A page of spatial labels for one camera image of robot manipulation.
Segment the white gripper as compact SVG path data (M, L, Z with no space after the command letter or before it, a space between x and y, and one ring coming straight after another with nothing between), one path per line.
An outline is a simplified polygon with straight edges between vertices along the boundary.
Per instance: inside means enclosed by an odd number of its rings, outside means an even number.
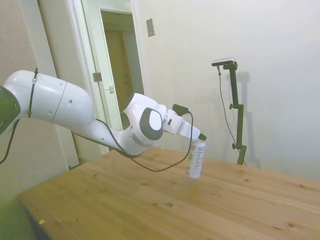
M186 138L206 140L207 137L200 132L191 123L185 121L181 116L178 116L175 111L168 109L163 121L163 130L173 135L179 135Z

